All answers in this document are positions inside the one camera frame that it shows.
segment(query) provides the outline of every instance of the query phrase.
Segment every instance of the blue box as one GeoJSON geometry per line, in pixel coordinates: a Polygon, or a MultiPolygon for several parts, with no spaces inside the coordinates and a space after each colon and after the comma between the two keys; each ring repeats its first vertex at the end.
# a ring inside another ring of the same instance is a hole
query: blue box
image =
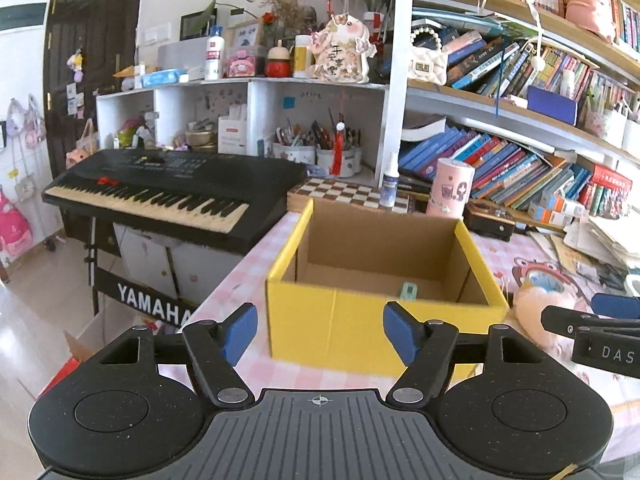
{"type": "Polygon", "coordinates": [[[575,126],[578,118],[578,103],[575,101],[535,86],[529,87],[527,100],[527,109],[575,126]]]}
{"type": "Polygon", "coordinates": [[[180,76],[186,73],[186,70],[172,68],[170,70],[161,70],[160,72],[145,74],[142,76],[142,86],[148,88],[149,86],[174,85],[179,83],[180,76]]]}

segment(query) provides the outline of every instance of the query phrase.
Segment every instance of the yellow cardboard box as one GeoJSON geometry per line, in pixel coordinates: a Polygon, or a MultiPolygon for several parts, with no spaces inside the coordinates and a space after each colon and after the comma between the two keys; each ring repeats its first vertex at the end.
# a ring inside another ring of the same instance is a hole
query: yellow cardboard box
{"type": "MultiPolygon", "coordinates": [[[[339,202],[309,202],[267,277],[271,354],[302,365],[400,376],[382,311],[400,301],[416,319],[442,319],[486,333],[508,309],[461,221],[396,214],[339,202]]],[[[457,365],[455,380],[472,365],[457,365]]]]}

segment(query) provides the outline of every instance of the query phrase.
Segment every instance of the metal screw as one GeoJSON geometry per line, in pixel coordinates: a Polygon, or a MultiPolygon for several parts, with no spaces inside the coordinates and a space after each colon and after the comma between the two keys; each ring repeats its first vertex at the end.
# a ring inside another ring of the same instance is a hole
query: metal screw
{"type": "Polygon", "coordinates": [[[393,398],[403,404],[415,404],[423,400],[424,395],[420,390],[416,390],[415,388],[398,388],[393,392],[393,398]]]}
{"type": "Polygon", "coordinates": [[[238,404],[247,400],[249,394],[242,388],[225,388],[218,393],[218,400],[225,404],[238,404]]]}

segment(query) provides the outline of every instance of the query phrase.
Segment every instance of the crosshair marking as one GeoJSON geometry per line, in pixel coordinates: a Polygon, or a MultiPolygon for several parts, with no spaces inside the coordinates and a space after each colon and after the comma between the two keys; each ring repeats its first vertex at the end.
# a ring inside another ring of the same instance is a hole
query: crosshair marking
{"type": "Polygon", "coordinates": [[[325,396],[322,395],[318,395],[315,396],[313,399],[309,399],[312,403],[314,403],[316,406],[324,406],[326,403],[331,402],[331,399],[327,399],[325,396]]]}

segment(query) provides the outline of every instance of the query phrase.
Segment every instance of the white bottle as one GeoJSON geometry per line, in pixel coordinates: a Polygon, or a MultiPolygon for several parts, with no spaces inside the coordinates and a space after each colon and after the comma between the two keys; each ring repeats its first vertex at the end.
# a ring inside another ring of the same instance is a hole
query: white bottle
{"type": "Polygon", "coordinates": [[[575,73],[573,70],[562,71],[562,81],[560,82],[560,95],[568,99],[574,98],[575,73]]]}
{"type": "Polygon", "coordinates": [[[380,190],[380,205],[382,207],[393,207],[396,204],[399,177],[398,152],[393,152],[389,156],[389,164],[382,177],[382,189],[380,190]]]}
{"type": "Polygon", "coordinates": [[[222,27],[212,25],[210,37],[207,40],[206,65],[204,69],[204,79],[215,81],[222,79],[225,73],[222,64],[222,53],[225,51],[225,40],[222,37],[222,27]]]}

